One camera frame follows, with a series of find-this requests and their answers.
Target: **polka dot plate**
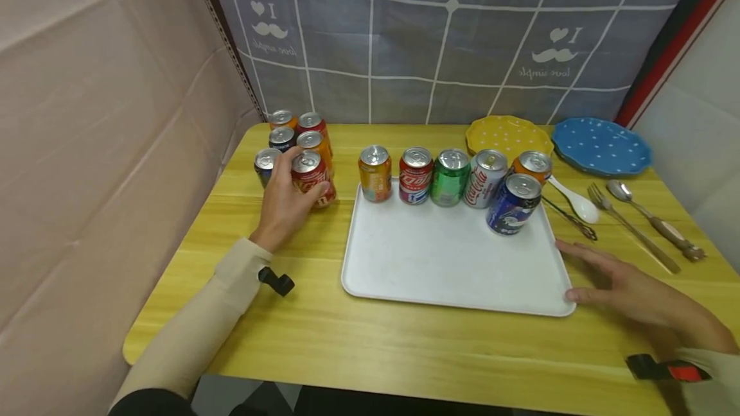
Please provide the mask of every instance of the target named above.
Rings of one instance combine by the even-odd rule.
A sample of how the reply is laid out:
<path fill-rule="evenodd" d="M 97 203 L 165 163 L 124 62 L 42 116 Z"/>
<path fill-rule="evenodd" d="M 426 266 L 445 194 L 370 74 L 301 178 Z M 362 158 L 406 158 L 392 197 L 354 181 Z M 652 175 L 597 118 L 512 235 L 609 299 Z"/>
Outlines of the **polka dot plate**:
<path fill-rule="evenodd" d="M 563 161 L 600 177 L 637 175 L 653 163 L 653 152 L 639 135 L 603 119 L 566 119 L 555 126 L 553 142 Z"/>
<path fill-rule="evenodd" d="M 488 116 L 474 121 L 466 132 L 468 149 L 476 154 L 481 150 L 494 149 L 506 154 L 509 163 L 528 150 L 547 155 L 553 152 L 553 144 L 545 130 L 515 116 Z"/>

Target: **sprite can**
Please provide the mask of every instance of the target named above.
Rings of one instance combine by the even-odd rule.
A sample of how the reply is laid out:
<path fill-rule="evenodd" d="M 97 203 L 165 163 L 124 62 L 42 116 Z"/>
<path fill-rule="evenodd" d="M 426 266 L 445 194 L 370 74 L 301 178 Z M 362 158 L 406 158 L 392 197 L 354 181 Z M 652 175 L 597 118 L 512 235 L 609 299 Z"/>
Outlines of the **sprite can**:
<path fill-rule="evenodd" d="M 469 175 L 470 161 L 466 152 L 457 148 L 443 150 L 434 161 L 432 190 L 429 192 L 432 201 L 442 207 L 457 205 L 463 197 Z"/>

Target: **right hand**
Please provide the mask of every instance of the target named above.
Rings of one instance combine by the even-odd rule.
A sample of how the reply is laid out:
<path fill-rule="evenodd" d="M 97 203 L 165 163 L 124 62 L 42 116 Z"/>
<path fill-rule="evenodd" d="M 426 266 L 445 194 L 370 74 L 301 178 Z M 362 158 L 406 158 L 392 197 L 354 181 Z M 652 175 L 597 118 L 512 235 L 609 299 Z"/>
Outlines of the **right hand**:
<path fill-rule="evenodd" d="M 739 353 L 732 333 L 709 310 L 662 281 L 608 252 L 576 243 L 555 242 L 612 280 L 612 288 L 573 288 L 565 297 L 576 304 L 605 305 L 640 323 L 672 329 L 686 347 Z"/>
<path fill-rule="evenodd" d="M 275 252 L 303 226 L 313 204 L 323 195 L 328 182 L 321 182 L 306 194 L 293 186 L 293 159 L 303 152 L 294 146 L 277 157 L 262 198 L 260 223 L 249 239 L 268 252 Z"/>

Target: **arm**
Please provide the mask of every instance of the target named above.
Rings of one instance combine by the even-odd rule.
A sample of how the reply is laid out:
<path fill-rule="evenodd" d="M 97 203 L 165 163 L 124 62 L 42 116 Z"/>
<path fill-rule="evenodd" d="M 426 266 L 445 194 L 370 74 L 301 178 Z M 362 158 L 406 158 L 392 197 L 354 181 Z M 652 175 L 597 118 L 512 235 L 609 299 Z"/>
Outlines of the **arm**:
<path fill-rule="evenodd" d="M 240 239 L 206 285 L 155 336 L 128 372 L 113 405 L 142 388 L 163 388 L 187 397 L 216 352 L 247 312 L 261 283 L 257 273 L 306 221 L 327 184 L 305 195 L 293 187 L 292 148 L 278 157 L 265 189 L 262 214 L 249 240 Z"/>
<path fill-rule="evenodd" d="M 564 254 L 579 257 L 612 280 L 612 288 L 574 288 L 566 298 L 578 304 L 605 305 L 640 323 L 671 329 L 683 348 L 678 357 L 712 376 L 682 383 L 693 415 L 740 414 L 740 349 L 727 327 L 708 309 L 636 266 L 607 252 L 557 241 Z"/>

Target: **gray curtain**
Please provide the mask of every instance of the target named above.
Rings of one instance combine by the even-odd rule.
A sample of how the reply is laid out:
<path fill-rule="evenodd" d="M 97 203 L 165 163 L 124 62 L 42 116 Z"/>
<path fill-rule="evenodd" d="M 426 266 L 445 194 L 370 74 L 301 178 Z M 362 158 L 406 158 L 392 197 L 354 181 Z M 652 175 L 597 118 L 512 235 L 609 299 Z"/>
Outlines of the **gray curtain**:
<path fill-rule="evenodd" d="M 678 0 L 220 0 L 266 113 L 612 119 Z"/>

